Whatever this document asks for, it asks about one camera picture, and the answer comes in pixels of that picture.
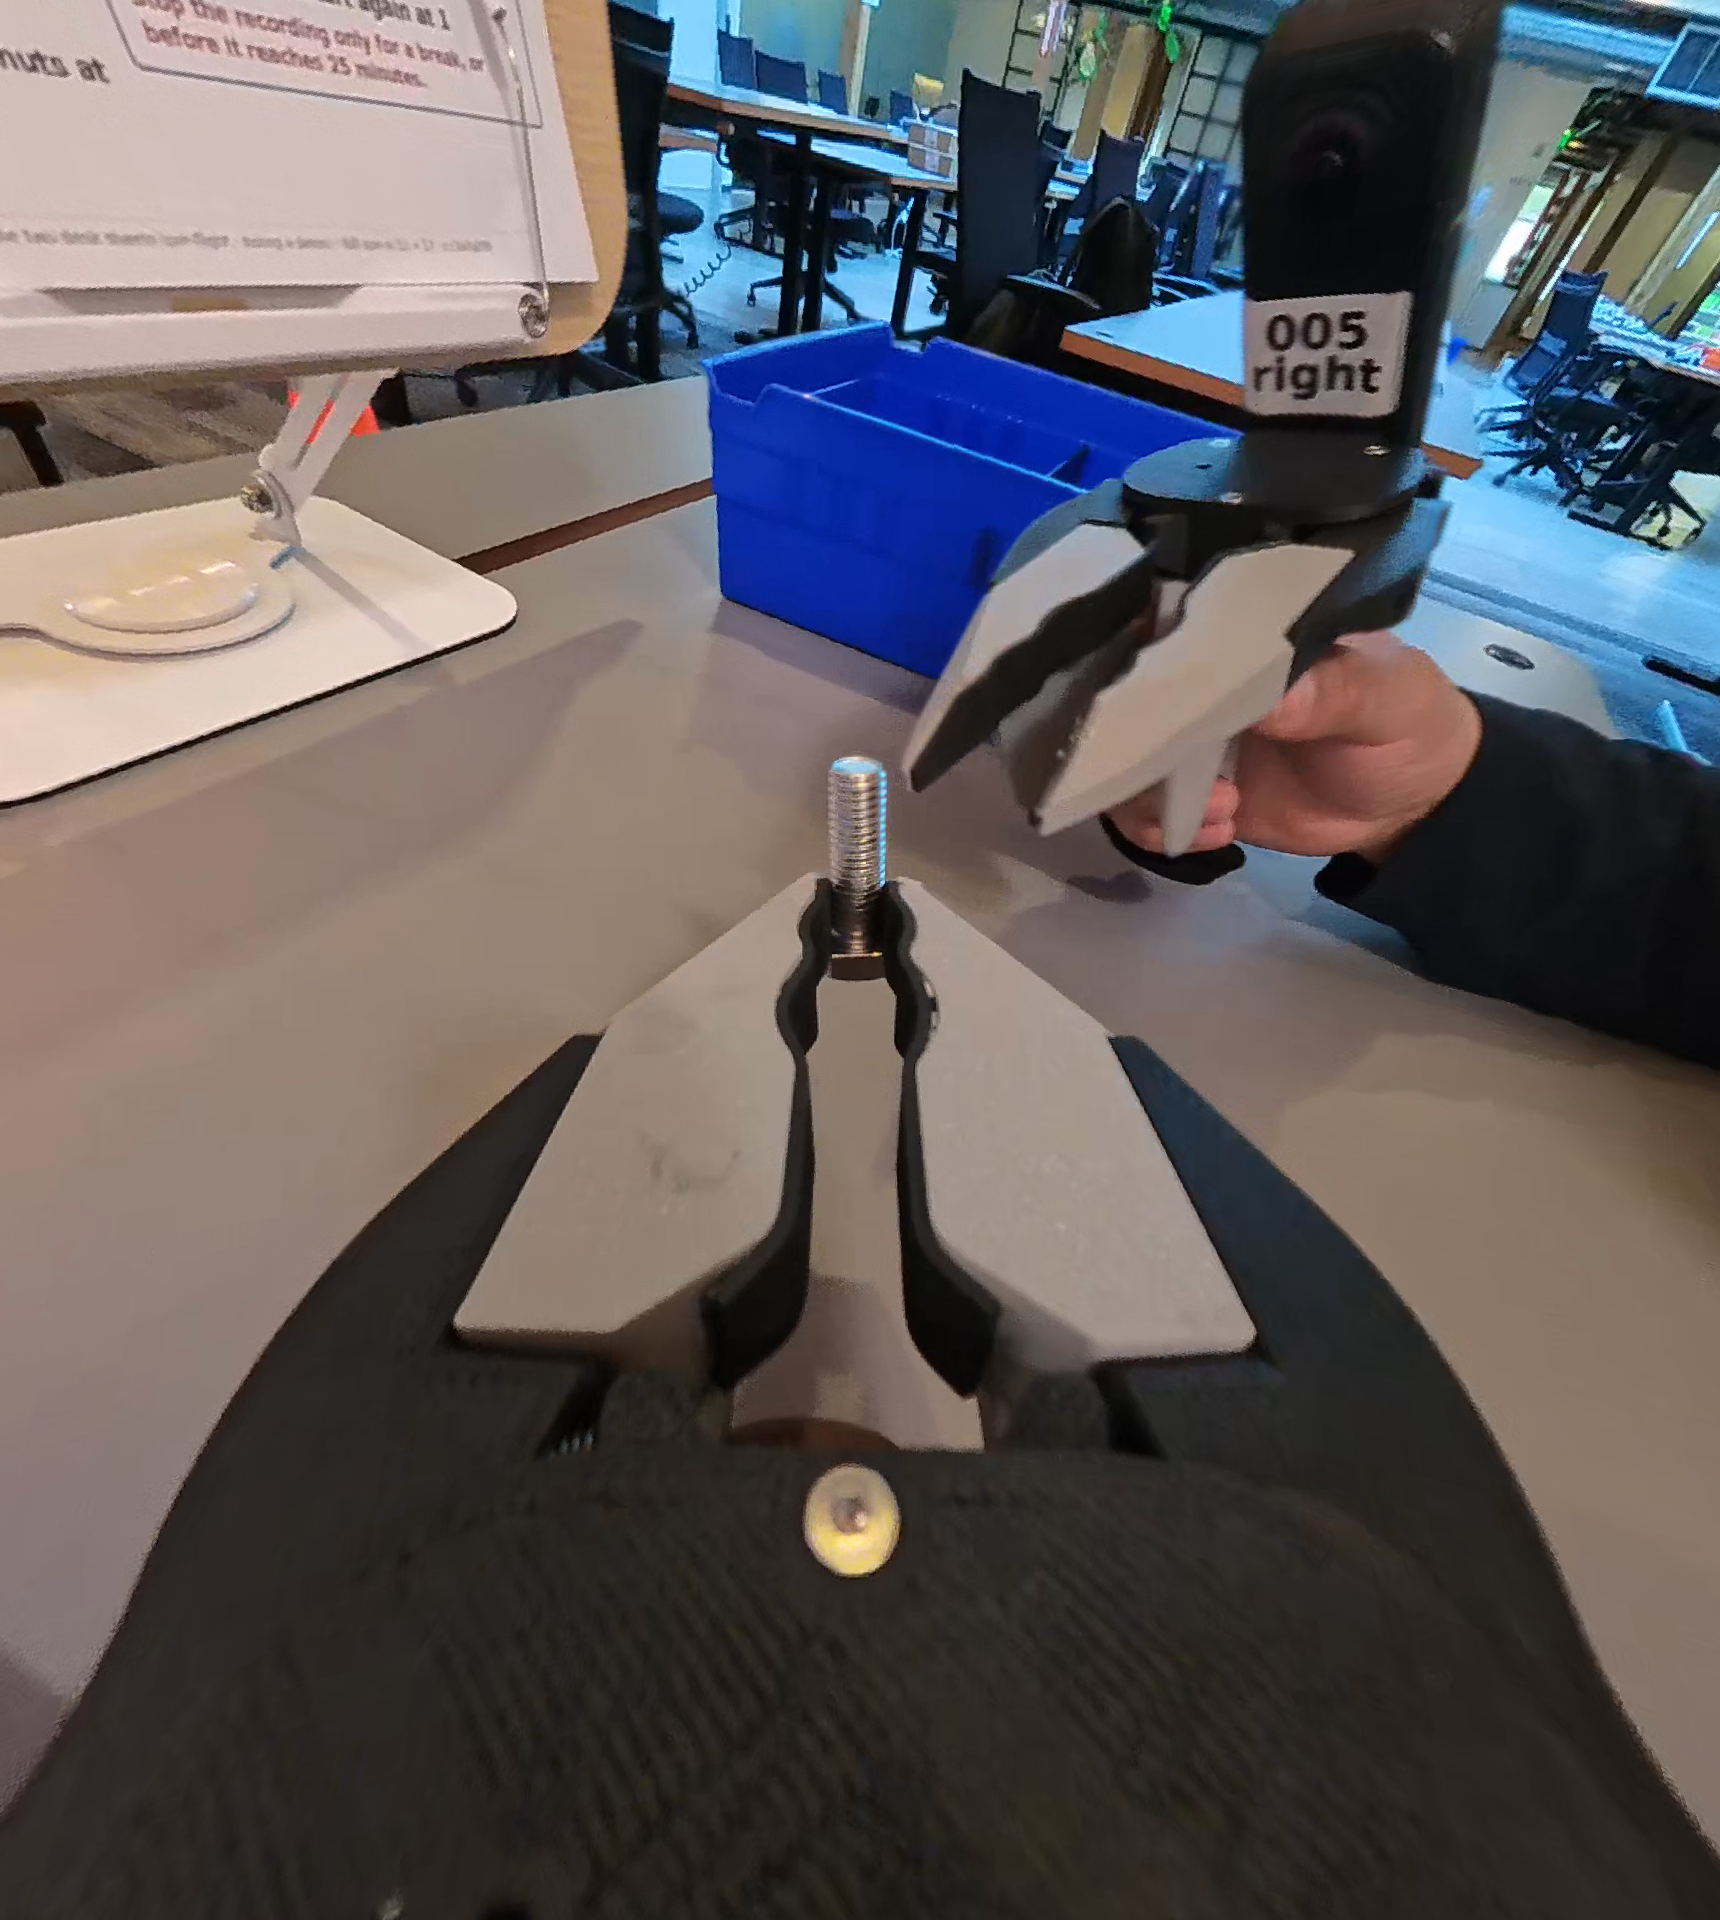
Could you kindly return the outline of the wood-edged neighbouring desk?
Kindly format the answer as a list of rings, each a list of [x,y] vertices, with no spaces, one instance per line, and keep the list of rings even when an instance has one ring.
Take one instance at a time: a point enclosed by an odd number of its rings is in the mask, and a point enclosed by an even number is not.
[[[1133,316],[1066,325],[1059,359],[1071,378],[1138,396],[1225,430],[1243,425],[1239,368],[1243,296],[1217,293],[1177,306],[1151,306]],[[1422,451],[1455,480],[1481,474],[1475,383],[1437,357],[1432,399],[1422,416]]]

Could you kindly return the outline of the printed instruction sheet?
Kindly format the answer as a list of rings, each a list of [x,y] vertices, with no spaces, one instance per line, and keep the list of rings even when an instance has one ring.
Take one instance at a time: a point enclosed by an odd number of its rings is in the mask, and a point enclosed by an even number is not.
[[[0,0],[0,396],[530,357],[547,267],[543,5]]]

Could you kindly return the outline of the black office chair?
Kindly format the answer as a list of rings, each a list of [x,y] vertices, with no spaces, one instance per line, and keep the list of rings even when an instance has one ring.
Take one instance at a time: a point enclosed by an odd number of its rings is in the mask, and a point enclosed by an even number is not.
[[[1042,266],[1057,170],[1059,154],[1038,140],[1038,98],[963,72],[952,257],[935,274],[952,345],[1052,368],[1065,329],[1096,316],[1096,306]]]
[[[680,192],[660,188],[660,127],[671,81],[671,22],[635,5],[606,0],[606,49],[619,127],[619,170],[629,192],[629,235],[617,306],[605,325],[606,368],[635,383],[654,383],[660,368],[660,316],[671,308],[685,316],[686,350],[699,350],[699,329],[686,296],[663,285],[663,235],[691,235],[703,224],[703,208]]]

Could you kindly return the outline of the person's right hand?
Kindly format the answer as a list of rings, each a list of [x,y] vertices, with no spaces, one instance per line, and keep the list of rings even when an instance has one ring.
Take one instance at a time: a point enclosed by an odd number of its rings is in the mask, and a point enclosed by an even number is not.
[[[1381,862],[1469,776],[1481,737],[1481,707],[1428,652],[1345,638],[1233,741],[1188,852]]]

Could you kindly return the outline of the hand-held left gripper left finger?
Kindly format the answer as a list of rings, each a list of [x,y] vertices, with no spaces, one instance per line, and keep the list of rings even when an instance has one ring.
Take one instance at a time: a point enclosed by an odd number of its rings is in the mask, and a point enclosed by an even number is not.
[[[808,1297],[825,883],[800,877],[590,1043],[455,1335],[736,1388]]]

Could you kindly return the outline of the long background table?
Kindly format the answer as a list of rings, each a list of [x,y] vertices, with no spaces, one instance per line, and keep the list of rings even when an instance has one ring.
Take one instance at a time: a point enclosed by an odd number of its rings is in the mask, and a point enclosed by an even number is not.
[[[781,224],[781,342],[825,325],[825,257],[837,180],[885,184],[918,208],[955,188],[952,178],[922,174],[908,161],[908,132],[774,91],[669,81],[663,115],[674,127],[707,127],[724,140],[781,140],[783,180],[790,184],[790,204]]]

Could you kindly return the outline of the silver hex bolt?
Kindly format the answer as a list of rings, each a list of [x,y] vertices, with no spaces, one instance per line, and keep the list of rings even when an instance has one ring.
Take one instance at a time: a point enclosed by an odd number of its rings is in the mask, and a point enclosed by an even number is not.
[[[888,769],[871,755],[837,755],[825,817],[828,972],[833,981],[878,981],[900,911],[888,881]]]

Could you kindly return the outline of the person's right forearm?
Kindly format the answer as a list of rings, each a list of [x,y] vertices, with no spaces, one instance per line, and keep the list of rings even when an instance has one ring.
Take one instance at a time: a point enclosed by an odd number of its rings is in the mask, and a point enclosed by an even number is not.
[[[1460,992],[1720,1074],[1720,769],[1473,701],[1481,749],[1390,852],[1318,895]]]

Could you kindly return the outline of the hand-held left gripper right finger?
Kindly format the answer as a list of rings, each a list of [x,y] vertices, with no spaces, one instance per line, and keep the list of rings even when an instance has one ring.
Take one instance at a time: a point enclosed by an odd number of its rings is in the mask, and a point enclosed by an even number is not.
[[[1243,1357],[1243,1310],[1098,1021],[914,881],[878,895],[896,997],[902,1323],[978,1396],[1007,1376]]]

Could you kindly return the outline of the blue plastic bin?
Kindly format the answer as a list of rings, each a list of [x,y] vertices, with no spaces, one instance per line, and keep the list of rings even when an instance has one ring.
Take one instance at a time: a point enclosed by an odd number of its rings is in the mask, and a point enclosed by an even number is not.
[[[891,325],[711,357],[721,591],[935,679],[1013,543],[1138,456],[1233,430]]]

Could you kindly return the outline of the grey desk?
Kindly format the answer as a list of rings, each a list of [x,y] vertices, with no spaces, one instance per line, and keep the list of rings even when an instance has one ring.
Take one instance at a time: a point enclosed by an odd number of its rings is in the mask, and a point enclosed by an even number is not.
[[[0,813],[0,1809],[330,1255],[900,755],[902,674],[724,606],[707,478],[691,378],[355,439],[323,493],[516,624]],[[1720,1848],[1720,1075],[1415,975],[1295,862],[1037,842],[983,760],[891,847],[1399,1289]]]

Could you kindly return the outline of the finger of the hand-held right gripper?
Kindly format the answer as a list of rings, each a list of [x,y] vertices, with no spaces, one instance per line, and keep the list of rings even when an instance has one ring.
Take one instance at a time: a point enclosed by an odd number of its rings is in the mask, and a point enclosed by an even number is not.
[[[1151,638],[1110,638],[1007,721],[1007,784],[1038,836],[1151,797],[1157,852],[1192,852],[1229,746],[1266,718],[1295,665],[1291,628],[1350,563],[1333,543],[1220,557],[1161,587]]]
[[[913,791],[941,784],[1052,679],[1098,657],[1157,599],[1136,531],[1081,521],[995,579],[945,661],[900,755]]]

